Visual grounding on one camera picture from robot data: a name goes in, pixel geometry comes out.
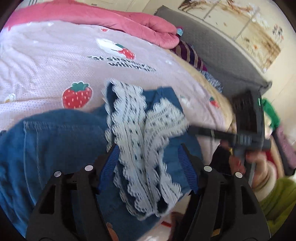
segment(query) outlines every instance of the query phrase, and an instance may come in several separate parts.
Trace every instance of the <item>striped cloth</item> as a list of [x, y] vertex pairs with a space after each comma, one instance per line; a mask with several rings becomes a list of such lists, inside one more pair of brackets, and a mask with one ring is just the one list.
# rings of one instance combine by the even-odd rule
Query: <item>striped cloth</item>
[[179, 44], [175, 48], [171, 49], [171, 51], [183, 60], [187, 61], [197, 70], [207, 71], [207, 68], [205, 67], [202, 59], [198, 57], [196, 51], [183, 40], [180, 40]]

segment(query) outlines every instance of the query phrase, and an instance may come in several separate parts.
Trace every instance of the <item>silver screw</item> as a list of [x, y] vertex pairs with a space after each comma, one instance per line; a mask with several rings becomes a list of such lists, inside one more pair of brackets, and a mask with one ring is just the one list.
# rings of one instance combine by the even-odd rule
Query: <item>silver screw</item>
[[92, 165], [87, 165], [84, 169], [86, 170], [86, 171], [91, 171], [92, 169], [93, 169], [94, 167], [92, 166]]
[[62, 173], [61, 173], [60, 171], [57, 171], [57, 172], [54, 173], [54, 176], [55, 176], [55, 177], [59, 177], [61, 174], [62, 174]]
[[240, 172], [236, 172], [236, 173], [235, 173], [235, 176], [236, 176], [237, 178], [242, 178], [242, 174], [241, 174]]
[[211, 171], [212, 171], [212, 168], [211, 168], [210, 166], [205, 166], [205, 167], [204, 167], [204, 170], [205, 170], [206, 172], [211, 172]]

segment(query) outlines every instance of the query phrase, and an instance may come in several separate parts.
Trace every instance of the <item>quilted headboard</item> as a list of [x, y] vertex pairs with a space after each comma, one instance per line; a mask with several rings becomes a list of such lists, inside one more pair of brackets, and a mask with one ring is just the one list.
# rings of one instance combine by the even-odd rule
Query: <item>quilted headboard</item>
[[181, 39], [194, 47], [208, 72], [222, 83], [226, 97], [231, 98], [247, 89], [260, 90], [264, 94], [271, 87], [271, 82], [267, 82], [237, 48], [205, 24], [165, 6], [155, 15], [183, 27]]

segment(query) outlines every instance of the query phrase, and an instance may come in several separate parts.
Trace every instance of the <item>pink bed sheet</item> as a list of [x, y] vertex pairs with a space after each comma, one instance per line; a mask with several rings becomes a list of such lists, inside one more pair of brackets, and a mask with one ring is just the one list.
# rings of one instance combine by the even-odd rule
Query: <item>pink bed sheet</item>
[[179, 43], [176, 27], [160, 17], [108, 10], [73, 0], [54, 0], [16, 10], [4, 27], [10, 29], [17, 24], [51, 20], [120, 30], [165, 49], [172, 49]]

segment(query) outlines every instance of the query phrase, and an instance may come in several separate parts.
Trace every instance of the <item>white lace trim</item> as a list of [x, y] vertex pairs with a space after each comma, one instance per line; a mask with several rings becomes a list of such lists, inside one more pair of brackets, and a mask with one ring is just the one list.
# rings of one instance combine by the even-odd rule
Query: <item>white lace trim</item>
[[[163, 149], [169, 144], [169, 138], [182, 135], [188, 126], [184, 114], [167, 99], [148, 111], [142, 88], [127, 85], [117, 80], [110, 81], [117, 99], [115, 111], [111, 114], [110, 103], [107, 101], [107, 88], [103, 95], [108, 113], [108, 129], [105, 136], [108, 141], [107, 150], [114, 142], [120, 148], [119, 162], [124, 166], [123, 176], [128, 180], [127, 192], [135, 198], [131, 203], [121, 183], [121, 173], [115, 168], [114, 184], [120, 190], [120, 197], [126, 203], [127, 210], [139, 220], [152, 214], [166, 215], [182, 196], [181, 186], [172, 183], [171, 176], [166, 172], [163, 160]], [[155, 171], [159, 166], [160, 174]], [[166, 213], [159, 213], [157, 202], [163, 197], [168, 204]]]

